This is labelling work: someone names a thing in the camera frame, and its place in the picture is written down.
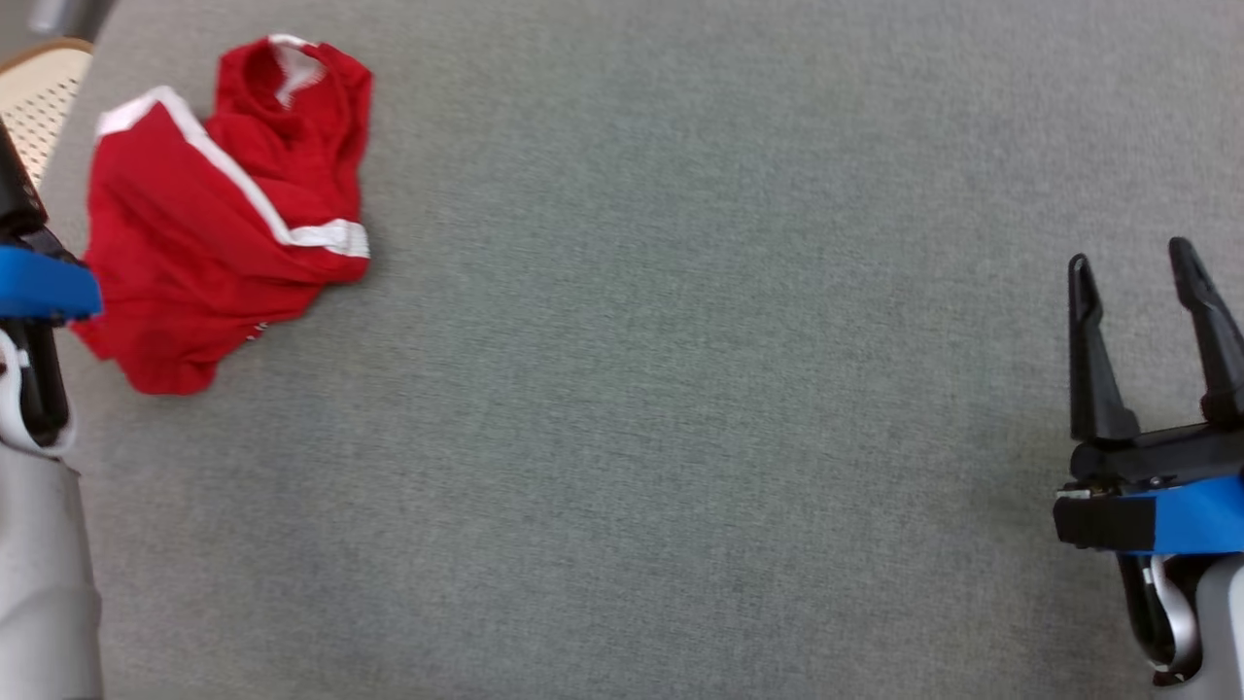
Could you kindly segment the black blue-banded left gripper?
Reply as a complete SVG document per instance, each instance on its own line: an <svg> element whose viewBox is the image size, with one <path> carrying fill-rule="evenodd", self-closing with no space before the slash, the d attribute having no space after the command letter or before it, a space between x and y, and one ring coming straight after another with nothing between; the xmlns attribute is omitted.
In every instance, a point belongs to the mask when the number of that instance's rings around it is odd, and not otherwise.
<svg viewBox="0 0 1244 700"><path fill-rule="evenodd" d="M95 275L50 230L44 199L0 119L0 320L65 325L102 310Z"/></svg>

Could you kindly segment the black blue-banded right gripper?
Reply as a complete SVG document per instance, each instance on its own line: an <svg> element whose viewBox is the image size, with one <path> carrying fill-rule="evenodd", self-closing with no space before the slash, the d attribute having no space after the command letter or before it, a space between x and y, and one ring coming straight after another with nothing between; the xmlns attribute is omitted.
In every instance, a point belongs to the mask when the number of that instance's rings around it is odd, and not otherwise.
<svg viewBox="0 0 1244 700"><path fill-rule="evenodd" d="M1074 449L1054 500L1057 540L1123 555L1244 552L1244 333L1193 242L1173 236L1168 256L1188 310L1209 424L1140 435L1110 361L1105 315L1088 256L1069 261L1069 404ZM1223 426L1235 426L1228 430Z"/></svg>

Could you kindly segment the red shorts with white stripe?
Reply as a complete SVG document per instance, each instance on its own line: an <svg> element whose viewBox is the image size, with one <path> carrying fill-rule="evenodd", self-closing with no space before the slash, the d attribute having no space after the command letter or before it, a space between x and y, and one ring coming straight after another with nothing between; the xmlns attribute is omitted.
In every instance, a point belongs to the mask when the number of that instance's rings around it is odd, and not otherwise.
<svg viewBox="0 0 1244 700"><path fill-rule="evenodd" d="M373 75L270 34L223 53L211 114L156 86L98 117L85 261L103 310L75 332L148 395L218 366L369 267L360 169Z"/></svg>

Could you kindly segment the cane seat wooden chair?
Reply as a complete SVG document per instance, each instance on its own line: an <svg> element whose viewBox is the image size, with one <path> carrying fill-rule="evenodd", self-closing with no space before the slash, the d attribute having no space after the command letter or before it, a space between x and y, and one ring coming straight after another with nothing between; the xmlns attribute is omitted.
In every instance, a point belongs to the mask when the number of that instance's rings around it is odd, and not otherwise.
<svg viewBox="0 0 1244 700"><path fill-rule="evenodd" d="M44 179L93 52L86 40L57 37L0 62L0 119L34 187Z"/></svg>

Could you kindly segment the grey fabric padded surface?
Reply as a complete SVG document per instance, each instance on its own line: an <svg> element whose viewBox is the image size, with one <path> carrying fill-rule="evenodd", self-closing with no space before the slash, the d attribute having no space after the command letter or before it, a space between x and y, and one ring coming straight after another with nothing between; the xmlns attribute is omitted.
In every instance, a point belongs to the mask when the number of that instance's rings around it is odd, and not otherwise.
<svg viewBox="0 0 1244 700"><path fill-rule="evenodd" d="M372 70L369 271L139 395L58 356L108 700L1152 700L1054 535L1066 267L1200 420L1244 0L119 0L97 116L265 30Z"/></svg>

